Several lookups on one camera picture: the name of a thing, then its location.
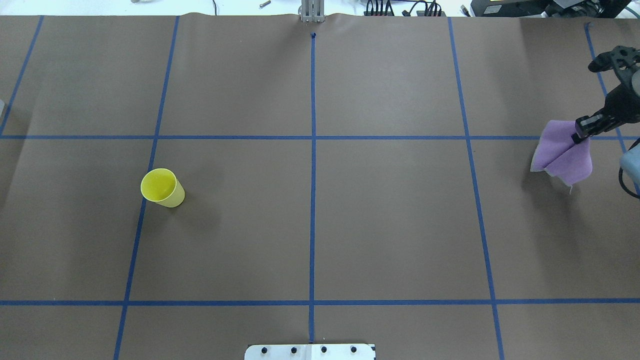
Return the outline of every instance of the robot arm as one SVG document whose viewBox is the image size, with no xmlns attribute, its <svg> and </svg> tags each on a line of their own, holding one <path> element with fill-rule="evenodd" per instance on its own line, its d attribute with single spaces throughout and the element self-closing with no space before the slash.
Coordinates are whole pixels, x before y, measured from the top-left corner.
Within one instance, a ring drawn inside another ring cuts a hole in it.
<svg viewBox="0 0 640 360">
<path fill-rule="evenodd" d="M 592 116 L 575 121 L 574 143 L 610 131 L 622 124 L 640 122 L 640 51 L 633 47 L 616 46 L 612 51 L 599 54 L 590 64 L 591 72 L 613 70 L 620 85 L 611 90 L 604 107 Z"/>
</svg>

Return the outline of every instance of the table surface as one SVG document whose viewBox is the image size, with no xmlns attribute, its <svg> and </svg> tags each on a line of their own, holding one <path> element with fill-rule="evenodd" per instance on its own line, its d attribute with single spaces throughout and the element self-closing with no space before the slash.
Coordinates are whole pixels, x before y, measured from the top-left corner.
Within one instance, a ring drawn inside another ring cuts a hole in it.
<svg viewBox="0 0 640 360">
<path fill-rule="evenodd" d="M 591 50 L 637 46 L 585 25 L 3 17 L 2 356 L 637 358 L 640 125 L 571 194 L 529 172 L 547 121 L 603 105 Z M 177 208 L 141 198 L 158 167 Z"/>
<path fill-rule="evenodd" d="M 216 0 L 218 15 L 280 15 L 298 13 L 300 0 L 272 0 L 271 4 L 260 9 L 265 0 Z M 401 16 L 402 10 L 409 10 L 411 3 L 393 1 L 394 12 Z M 439 0 L 442 10 L 450 17 L 465 16 L 460 5 L 471 11 L 471 0 Z M 325 0 L 325 14 L 345 13 L 362 15 L 366 0 Z M 640 12 L 640 5 L 635 1 L 629 7 Z M 0 15 L 184 15 L 186 13 L 214 14 L 211 0 L 0 0 Z M 618 17 L 633 18 L 635 16 L 622 11 Z"/>
</svg>

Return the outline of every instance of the black cable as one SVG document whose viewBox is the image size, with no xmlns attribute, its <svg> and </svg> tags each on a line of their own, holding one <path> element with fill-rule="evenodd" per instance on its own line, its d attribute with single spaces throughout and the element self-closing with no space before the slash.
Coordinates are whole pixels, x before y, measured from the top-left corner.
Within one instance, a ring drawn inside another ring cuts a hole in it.
<svg viewBox="0 0 640 360">
<path fill-rule="evenodd" d="M 426 1 L 426 0 L 396 0 L 396 1 L 404 1 L 407 3 L 413 3 L 413 6 L 409 11 L 403 10 L 403 16 L 411 16 L 413 9 L 419 3 L 424 3 L 424 16 L 442 16 L 442 6 L 434 1 Z"/>
<path fill-rule="evenodd" d="M 631 9 L 630 7 L 626 7 L 625 8 L 626 11 L 634 14 L 635 17 L 637 17 L 638 19 L 640 19 L 640 14 L 638 14 L 637 12 L 633 11 L 633 9 Z"/>
<path fill-rule="evenodd" d="M 416 6 L 416 5 L 418 5 L 419 3 L 424 3 L 424 11 L 425 11 L 425 13 L 426 13 L 426 11 L 427 11 L 427 6 L 428 6 L 428 4 L 429 4 L 429 3 L 427 3 L 425 0 L 419 0 L 419 1 L 415 1 L 415 2 L 413 3 L 413 6 L 411 7 L 411 9 L 409 9 L 409 12 L 408 12 L 408 14 L 409 14 L 409 15 L 405 15 L 405 16 L 411 16 L 411 13 L 413 12 L 413 9 L 414 9 L 414 8 L 415 8 L 415 6 Z"/>
<path fill-rule="evenodd" d="M 396 16 L 394 14 L 394 8 L 391 6 L 391 0 L 387 0 L 387 6 L 385 8 L 385 16 L 387 16 L 388 11 L 391 10 L 391 16 Z"/>
<path fill-rule="evenodd" d="M 633 145 L 631 145 L 631 147 L 629 148 L 629 150 L 633 149 L 634 147 L 636 147 L 638 144 L 640 143 L 640 138 L 638 140 L 636 140 Z M 624 190 L 627 194 L 635 197 L 636 199 L 640 199 L 640 195 L 634 193 L 633 191 L 629 190 L 629 188 L 627 188 L 627 186 L 625 185 L 625 181 L 622 178 L 622 167 L 620 167 L 620 171 L 618 172 L 618 181 L 620 182 L 620 187 L 622 187 L 622 190 Z"/>
<path fill-rule="evenodd" d="M 467 10 L 467 7 L 464 5 L 460 6 L 460 11 L 462 11 L 463 14 L 465 14 L 466 17 L 471 17 L 471 14 L 469 13 L 469 10 Z"/>
</svg>

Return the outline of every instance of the light blue object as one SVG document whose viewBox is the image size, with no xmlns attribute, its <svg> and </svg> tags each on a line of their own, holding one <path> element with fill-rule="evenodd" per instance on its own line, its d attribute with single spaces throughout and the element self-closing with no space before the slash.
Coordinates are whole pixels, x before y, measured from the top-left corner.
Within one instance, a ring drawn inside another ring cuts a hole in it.
<svg viewBox="0 0 640 360">
<path fill-rule="evenodd" d="M 640 185 L 640 145 L 627 151 L 620 159 L 620 167 L 634 183 Z"/>
</svg>

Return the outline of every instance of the grid line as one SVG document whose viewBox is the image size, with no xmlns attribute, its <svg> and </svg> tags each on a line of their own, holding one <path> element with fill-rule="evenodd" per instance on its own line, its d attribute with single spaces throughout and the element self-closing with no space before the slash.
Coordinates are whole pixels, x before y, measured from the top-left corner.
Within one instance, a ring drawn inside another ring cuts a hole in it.
<svg viewBox="0 0 640 360">
<path fill-rule="evenodd" d="M 0 140 L 539 140 L 538 135 L 1 135 Z M 594 136 L 592 140 L 636 140 Z"/>
<path fill-rule="evenodd" d="M 171 47 L 169 48 L 169 58 L 166 62 L 166 71 L 164 73 L 164 83 L 162 89 L 162 96 L 160 98 L 160 105 L 158 106 L 158 116 L 156 120 L 156 133 L 154 135 L 154 143 L 151 146 L 151 155 L 149 156 L 149 165 L 147 172 L 151 171 L 154 166 L 154 160 L 156 158 L 156 148 L 158 144 L 158 135 L 160 134 L 160 125 L 162 124 L 162 114 L 164 111 L 164 99 L 166 97 L 166 89 L 169 85 L 169 76 L 171 74 L 171 64 L 173 61 L 173 50 L 175 49 L 175 39 L 178 33 L 178 24 L 180 17 L 175 17 L 173 24 L 173 35 L 171 39 Z M 145 219 L 145 208 L 147 206 L 147 200 L 142 199 L 140 205 L 140 215 L 138 217 L 138 227 L 136 229 L 136 237 L 133 242 L 133 251 L 131 252 L 131 264 L 129 265 L 129 275 L 127 276 L 127 286 L 125 288 L 124 303 L 122 304 L 122 314 L 120 315 L 120 325 L 118 327 L 118 336 L 116 338 L 116 345 L 113 351 L 113 359 L 118 360 L 120 357 L 120 345 L 122 344 L 122 336 L 124 334 L 125 321 L 127 319 L 127 310 L 129 308 L 129 296 L 131 295 L 131 284 L 133 283 L 133 273 L 136 268 L 136 258 L 138 256 L 138 246 L 140 245 L 140 235 L 142 234 L 142 223 Z"/>
<path fill-rule="evenodd" d="M 316 338 L 316 33 L 311 33 L 311 201 L 309 220 L 309 343 Z"/>
<path fill-rule="evenodd" d="M 484 254 L 484 266 L 486 268 L 486 278 L 489 286 L 489 296 L 492 301 L 493 326 L 495 327 L 495 338 L 498 345 L 498 355 L 500 360 L 504 360 L 504 349 L 502 346 L 502 333 L 500 331 L 500 318 L 498 315 L 498 306 L 495 303 L 495 290 L 493 287 L 493 274 L 491 271 L 491 259 L 489 256 L 489 246 L 486 243 L 486 232 L 484 231 L 484 218 L 482 214 L 482 203 L 480 201 L 480 191 L 478 190 L 478 182 L 476 176 L 476 164 L 474 162 L 474 153 L 471 147 L 471 139 L 469 138 L 469 126 L 467 122 L 467 109 L 465 108 L 465 98 L 462 92 L 462 82 L 460 80 L 460 68 L 458 67 L 458 54 L 456 52 L 456 40 L 453 31 L 453 23 L 451 18 L 447 18 L 449 22 L 449 38 L 451 38 L 451 52 L 453 55 L 453 66 L 456 71 L 456 82 L 458 84 L 458 97 L 460 98 L 460 111 L 462 114 L 462 124 L 465 128 L 465 136 L 467 137 L 467 154 L 469 157 L 469 167 L 471 171 L 471 181 L 474 187 L 474 197 L 476 198 L 476 211 L 478 216 L 478 225 L 480 227 L 480 237 L 482 239 L 482 248 Z"/>
<path fill-rule="evenodd" d="M 123 306 L 124 300 L 0 300 L 0 306 Z M 308 306 L 307 300 L 130 300 L 131 306 Z M 640 298 L 314 300 L 316 306 L 487 306 L 551 304 L 640 304 Z"/>
<path fill-rule="evenodd" d="M 13 92 L 11 93 L 11 97 L 9 98 L 9 103 L 6 105 L 6 111 L 4 112 L 2 124 L 0 124 L 0 135 L 2 135 L 4 131 L 4 127 L 6 126 L 6 122 L 9 119 L 9 114 L 11 113 L 13 101 L 15 100 L 15 96 L 18 94 L 18 89 L 20 88 L 22 77 L 24 76 L 24 72 L 27 69 L 27 64 L 29 64 L 31 53 L 33 52 L 33 48 L 36 45 L 36 40 L 38 40 L 38 35 L 40 34 L 40 28 L 42 28 L 43 21 L 44 21 L 44 15 L 41 15 L 40 18 L 38 19 L 38 26 L 36 26 L 36 31 L 33 33 L 33 38 L 31 39 L 31 43 L 29 44 L 29 50 L 27 51 L 27 55 L 24 57 L 24 62 L 22 62 L 22 68 L 20 68 L 18 79 L 16 79 L 15 81 L 15 86 L 13 87 Z"/>
</svg>

